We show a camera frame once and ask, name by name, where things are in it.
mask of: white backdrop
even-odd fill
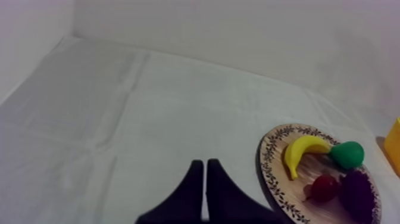
[[[211,61],[397,116],[398,0],[77,0],[78,36]]]
[[[73,0],[0,0],[0,103],[69,35]]]

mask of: yellow banana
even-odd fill
[[[298,177],[296,168],[304,153],[329,153],[330,148],[325,140],[312,135],[302,136],[290,143],[286,148],[285,163],[292,180]]]

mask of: white cloth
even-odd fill
[[[244,71],[80,39],[65,40],[0,107],[0,219],[133,223],[191,160],[209,158],[269,207],[255,153],[283,123],[361,143],[382,223],[400,220],[400,180],[376,144],[391,118]]]

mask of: wooden plate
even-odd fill
[[[338,179],[343,175],[326,155],[303,155],[297,172],[299,178],[289,179],[289,171],[284,164],[284,151],[295,139],[303,135],[314,135],[323,138],[329,145],[340,142],[323,133],[316,127],[301,124],[280,125],[269,131],[260,143],[261,173],[271,195],[281,209],[298,224],[337,224],[355,223],[339,203],[337,197],[326,204],[316,204],[313,200],[305,201],[307,189],[322,174],[330,174]],[[381,219],[381,203],[375,183],[365,166],[358,168],[370,179],[375,195],[376,207],[373,210],[373,223]]]

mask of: yellow box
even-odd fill
[[[385,139],[385,151],[395,172],[400,175],[400,117]]]

